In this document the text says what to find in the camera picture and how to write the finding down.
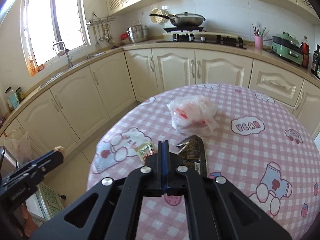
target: black snack bag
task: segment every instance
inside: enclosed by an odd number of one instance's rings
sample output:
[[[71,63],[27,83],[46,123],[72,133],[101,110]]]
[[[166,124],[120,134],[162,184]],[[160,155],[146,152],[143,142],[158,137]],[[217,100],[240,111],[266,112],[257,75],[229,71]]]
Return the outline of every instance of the black snack bag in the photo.
[[[181,149],[178,155],[182,158],[183,165],[196,170],[201,176],[207,177],[207,162],[202,139],[192,135],[176,146]]]

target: green electric grill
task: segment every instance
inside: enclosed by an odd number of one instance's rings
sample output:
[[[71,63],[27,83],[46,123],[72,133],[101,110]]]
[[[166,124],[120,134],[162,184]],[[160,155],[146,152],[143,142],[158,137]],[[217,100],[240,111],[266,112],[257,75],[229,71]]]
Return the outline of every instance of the green electric grill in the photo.
[[[283,32],[272,36],[272,51],[280,57],[302,65],[302,54],[299,41],[293,38],[290,34]]]

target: white plastic bag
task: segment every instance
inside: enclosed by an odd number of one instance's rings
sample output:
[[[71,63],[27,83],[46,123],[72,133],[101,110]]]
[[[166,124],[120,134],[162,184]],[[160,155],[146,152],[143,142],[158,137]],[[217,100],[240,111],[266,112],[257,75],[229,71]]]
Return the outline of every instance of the white plastic bag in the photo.
[[[22,132],[13,130],[5,137],[4,146],[19,164],[23,165],[32,160],[32,150],[27,132],[23,134]]]
[[[210,136],[218,126],[213,118],[218,106],[202,95],[176,98],[167,107],[171,113],[172,126],[178,132]]]

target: stainless steel pot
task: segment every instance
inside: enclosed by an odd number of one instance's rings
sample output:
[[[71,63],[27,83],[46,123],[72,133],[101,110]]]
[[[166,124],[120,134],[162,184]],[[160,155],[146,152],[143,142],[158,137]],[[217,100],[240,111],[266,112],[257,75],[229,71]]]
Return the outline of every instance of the stainless steel pot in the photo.
[[[137,43],[147,41],[149,37],[148,26],[141,24],[140,21],[135,22],[135,24],[136,25],[129,27],[127,30],[130,42]]]
[[[205,18],[202,15],[187,12],[169,16],[161,14],[149,14],[149,16],[159,16],[168,19],[171,24],[176,27],[199,26],[205,21]]]

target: small packet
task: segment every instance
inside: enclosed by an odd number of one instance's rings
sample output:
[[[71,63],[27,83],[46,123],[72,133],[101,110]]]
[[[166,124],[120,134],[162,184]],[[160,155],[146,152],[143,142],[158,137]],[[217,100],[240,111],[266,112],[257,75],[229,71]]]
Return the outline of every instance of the small packet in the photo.
[[[143,164],[145,163],[146,158],[148,156],[153,155],[155,153],[155,148],[151,141],[141,144],[140,146],[136,147],[134,150],[136,151],[139,159],[142,161]]]
[[[182,158],[183,165],[196,170],[201,176],[207,177],[207,163],[202,139],[193,135],[179,142],[176,146],[180,148],[178,155]]]

